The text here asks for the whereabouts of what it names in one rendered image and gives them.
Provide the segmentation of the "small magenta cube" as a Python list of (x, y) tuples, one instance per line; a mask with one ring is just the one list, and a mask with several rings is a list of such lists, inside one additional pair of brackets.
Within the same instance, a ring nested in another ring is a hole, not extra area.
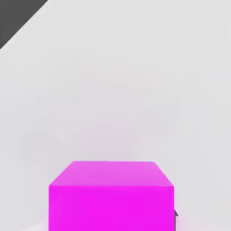
[(174, 185), (154, 162), (74, 161), (49, 185), (48, 231), (176, 231)]

